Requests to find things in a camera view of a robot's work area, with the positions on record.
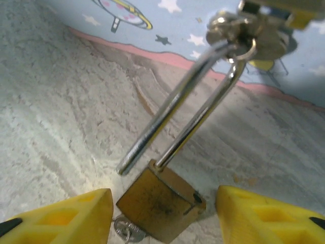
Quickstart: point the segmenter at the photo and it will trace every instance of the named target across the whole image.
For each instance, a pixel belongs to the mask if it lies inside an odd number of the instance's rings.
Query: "yellow plastic block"
[[[325,244],[324,216],[236,187],[220,186],[216,209],[224,244]]]
[[[19,214],[23,222],[0,244],[107,244],[113,217],[110,189],[99,189]]]

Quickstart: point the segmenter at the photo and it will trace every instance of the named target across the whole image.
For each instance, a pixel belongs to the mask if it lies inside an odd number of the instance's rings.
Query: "brass padlock body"
[[[170,243],[206,209],[205,199],[173,170],[151,160],[116,203],[148,235]]]

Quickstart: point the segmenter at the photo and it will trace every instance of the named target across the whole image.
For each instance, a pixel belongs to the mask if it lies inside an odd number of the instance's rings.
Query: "black star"
[[[166,46],[166,44],[171,45],[171,43],[168,41],[168,37],[161,37],[159,35],[156,35],[157,39],[155,40],[156,42],[161,42],[163,43],[164,46]]]

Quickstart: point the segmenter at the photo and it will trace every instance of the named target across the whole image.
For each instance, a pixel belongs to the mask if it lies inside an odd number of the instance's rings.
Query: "yellow triangular piece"
[[[325,230],[310,220],[325,217],[231,186],[216,197],[224,244],[325,244]]]
[[[113,217],[110,189],[99,189],[24,212],[0,244],[106,244]]]

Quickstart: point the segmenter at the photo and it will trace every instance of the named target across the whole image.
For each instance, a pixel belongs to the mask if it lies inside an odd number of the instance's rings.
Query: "padlock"
[[[252,47],[249,48],[250,52],[256,47],[254,40],[252,43]],[[235,48],[229,48],[229,46],[230,44],[223,47],[227,51],[224,51],[222,56],[228,54],[229,50],[235,50]],[[199,65],[196,66],[196,74],[194,74],[195,69],[189,71],[190,81],[193,82],[193,79],[201,77],[204,69],[206,71],[209,70],[206,65],[213,65],[216,57],[220,57],[220,54],[217,54],[215,50],[220,51],[220,48],[213,45],[207,55],[204,55],[204,62],[199,62]],[[131,223],[146,232],[147,235],[163,243],[170,243],[206,209],[206,200],[186,180],[166,166],[224,98],[231,87],[235,85],[245,68],[245,64],[246,61],[242,60],[232,65],[224,81],[184,127],[172,145],[163,153],[159,160],[151,160],[149,162],[143,172],[140,173],[133,184],[117,201],[116,205],[122,214]],[[163,112],[160,114],[158,112],[155,118],[162,116],[164,120],[167,114],[170,113]],[[153,135],[153,132],[156,132],[155,130],[157,131],[155,127],[150,127],[149,131],[145,131],[145,135]],[[146,138],[140,137],[135,145],[139,145],[139,141],[140,145],[147,145],[143,142],[146,141]],[[138,151],[137,154],[134,154],[134,148],[140,152]],[[122,161],[119,165],[118,172],[123,174],[124,171],[129,170],[129,165],[133,163],[130,159],[138,158],[142,152],[143,149],[133,147],[126,157],[128,160],[126,162]]]

